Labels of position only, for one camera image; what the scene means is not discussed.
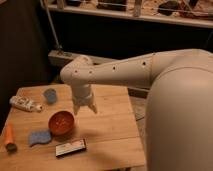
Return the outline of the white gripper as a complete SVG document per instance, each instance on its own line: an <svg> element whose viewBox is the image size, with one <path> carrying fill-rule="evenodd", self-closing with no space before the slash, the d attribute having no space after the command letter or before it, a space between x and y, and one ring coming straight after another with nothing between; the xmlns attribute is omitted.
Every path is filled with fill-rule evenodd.
<svg viewBox="0 0 213 171"><path fill-rule="evenodd" d="M74 85L71 87L74 114L77 115L80 106L88 106L95 114L98 113L96 103L93 103L93 92L90 84Z"/></svg>

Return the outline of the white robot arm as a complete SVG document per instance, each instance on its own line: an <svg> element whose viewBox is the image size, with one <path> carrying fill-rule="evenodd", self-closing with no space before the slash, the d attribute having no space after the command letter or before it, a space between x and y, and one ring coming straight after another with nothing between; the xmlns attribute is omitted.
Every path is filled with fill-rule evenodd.
<svg viewBox="0 0 213 171"><path fill-rule="evenodd" d="M183 49L95 65L81 55L61 79L74 109L95 109L93 84L143 87L148 171L213 171L213 53Z"/></svg>

